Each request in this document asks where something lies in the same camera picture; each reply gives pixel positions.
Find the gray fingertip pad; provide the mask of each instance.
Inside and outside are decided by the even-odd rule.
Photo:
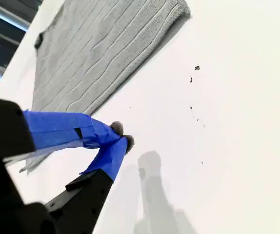
[[[121,137],[122,137],[122,135],[124,135],[124,127],[123,127],[123,125],[122,125],[120,122],[115,121],[115,122],[113,122],[113,123],[111,124],[110,127],[113,129],[113,131],[114,131],[117,135],[119,135],[119,136],[121,136]]]
[[[128,145],[127,145],[127,150],[126,150],[126,154],[129,153],[129,151],[134,147],[135,145],[135,139],[133,138],[133,136],[131,135],[124,135],[124,137],[127,138],[128,140]]]

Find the white surface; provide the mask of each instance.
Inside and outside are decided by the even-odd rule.
[[[44,1],[0,98],[31,108],[33,44],[61,2]],[[121,121],[136,140],[96,234],[280,233],[280,1],[187,2],[193,17],[94,115]],[[95,154],[67,149],[29,175],[18,173],[23,162],[9,171],[25,202],[47,202]]]

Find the gray towel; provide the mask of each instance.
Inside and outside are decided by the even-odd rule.
[[[91,115],[182,14],[184,0],[65,0],[38,49],[32,110]]]

